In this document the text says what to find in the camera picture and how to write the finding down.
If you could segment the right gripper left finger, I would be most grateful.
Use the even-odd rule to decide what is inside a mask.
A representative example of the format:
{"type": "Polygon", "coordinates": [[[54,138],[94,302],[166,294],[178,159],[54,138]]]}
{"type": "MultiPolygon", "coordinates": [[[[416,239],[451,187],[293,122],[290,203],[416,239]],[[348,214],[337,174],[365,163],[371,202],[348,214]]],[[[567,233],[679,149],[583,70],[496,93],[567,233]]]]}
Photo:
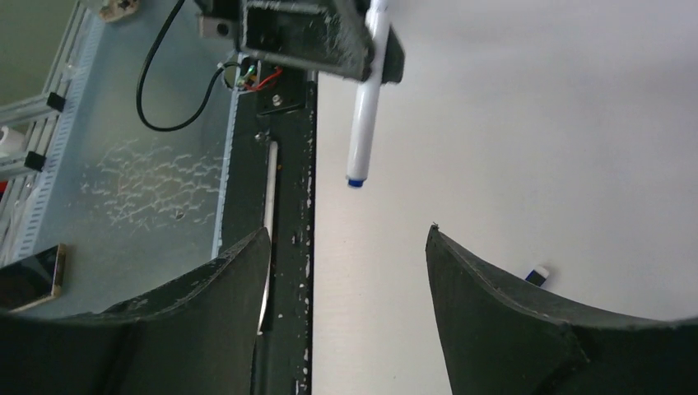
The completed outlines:
{"type": "Polygon", "coordinates": [[[99,314],[2,314],[2,393],[249,393],[270,254],[261,228],[99,314]]]}

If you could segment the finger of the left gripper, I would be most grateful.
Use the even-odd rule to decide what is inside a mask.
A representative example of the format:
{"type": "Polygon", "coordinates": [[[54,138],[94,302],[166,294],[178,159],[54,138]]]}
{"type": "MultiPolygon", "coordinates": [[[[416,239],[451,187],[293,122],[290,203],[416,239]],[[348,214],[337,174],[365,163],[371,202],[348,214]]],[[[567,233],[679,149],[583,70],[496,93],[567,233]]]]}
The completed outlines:
{"type": "Polygon", "coordinates": [[[398,84],[402,81],[405,59],[406,55],[402,43],[395,29],[390,26],[383,66],[383,84],[398,84]]]}
{"type": "Polygon", "coordinates": [[[242,1],[240,49],[276,65],[355,81],[369,78],[375,55],[354,1],[242,1]]]}

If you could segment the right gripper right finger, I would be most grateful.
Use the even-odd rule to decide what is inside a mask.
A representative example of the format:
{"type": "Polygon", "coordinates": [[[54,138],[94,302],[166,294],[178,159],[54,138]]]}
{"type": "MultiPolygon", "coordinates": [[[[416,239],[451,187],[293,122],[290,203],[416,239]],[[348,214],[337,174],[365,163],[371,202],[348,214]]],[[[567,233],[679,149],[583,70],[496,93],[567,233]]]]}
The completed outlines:
{"type": "Polygon", "coordinates": [[[553,294],[432,226],[426,265],[455,394],[694,394],[697,321],[658,321],[553,294]]]}

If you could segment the white pen blue end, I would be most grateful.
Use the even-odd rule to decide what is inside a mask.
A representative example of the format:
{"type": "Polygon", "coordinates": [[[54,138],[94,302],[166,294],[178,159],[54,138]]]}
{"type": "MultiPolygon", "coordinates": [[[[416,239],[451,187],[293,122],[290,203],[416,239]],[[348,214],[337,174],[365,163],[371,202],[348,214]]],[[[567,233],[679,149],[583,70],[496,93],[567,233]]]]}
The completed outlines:
{"type": "Polygon", "coordinates": [[[369,78],[362,82],[356,91],[347,159],[347,185],[351,188],[361,188],[369,175],[379,93],[389,37],[389,1],[371,1],[365,17],[365,24],[375,45],[375,55],[371,62],[369,78]]]}

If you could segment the smartphone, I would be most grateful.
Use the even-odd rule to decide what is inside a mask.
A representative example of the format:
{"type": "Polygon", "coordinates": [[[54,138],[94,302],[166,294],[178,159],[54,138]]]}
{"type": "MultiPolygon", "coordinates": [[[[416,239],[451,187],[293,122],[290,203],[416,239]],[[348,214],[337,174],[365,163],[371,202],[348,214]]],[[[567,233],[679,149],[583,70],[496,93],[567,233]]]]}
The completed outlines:
{"type": "Polygon", "coordinates": [[[1,309],[21,312],[62,294],[66,245],[57,244],[1,268],[1,309]]]}

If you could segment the glass jar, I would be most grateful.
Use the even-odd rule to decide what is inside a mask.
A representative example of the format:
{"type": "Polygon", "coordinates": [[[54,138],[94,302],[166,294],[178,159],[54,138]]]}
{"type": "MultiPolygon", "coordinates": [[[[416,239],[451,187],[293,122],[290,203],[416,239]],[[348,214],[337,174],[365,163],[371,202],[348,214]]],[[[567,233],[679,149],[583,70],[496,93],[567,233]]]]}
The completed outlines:
{"type": "Polygon", "coordinates": [[[108,0],[104,1],[98,15],[104,22],[112,23],[133,15],[139,6],[139,0],[108,0]]]}

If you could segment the aluminium frame rails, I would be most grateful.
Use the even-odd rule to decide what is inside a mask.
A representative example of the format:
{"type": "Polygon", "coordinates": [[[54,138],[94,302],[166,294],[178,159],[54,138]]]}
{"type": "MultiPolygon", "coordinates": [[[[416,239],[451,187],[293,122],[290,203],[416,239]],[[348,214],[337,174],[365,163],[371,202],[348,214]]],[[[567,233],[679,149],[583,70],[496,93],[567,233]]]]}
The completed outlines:
{"type": "Polygon", "coordinates": [[[1,125],[28,127],[21,151],[1,159],[1,264],[33,254],[105,23],[76,3],[42,92],[1,108],[1,125]]]}

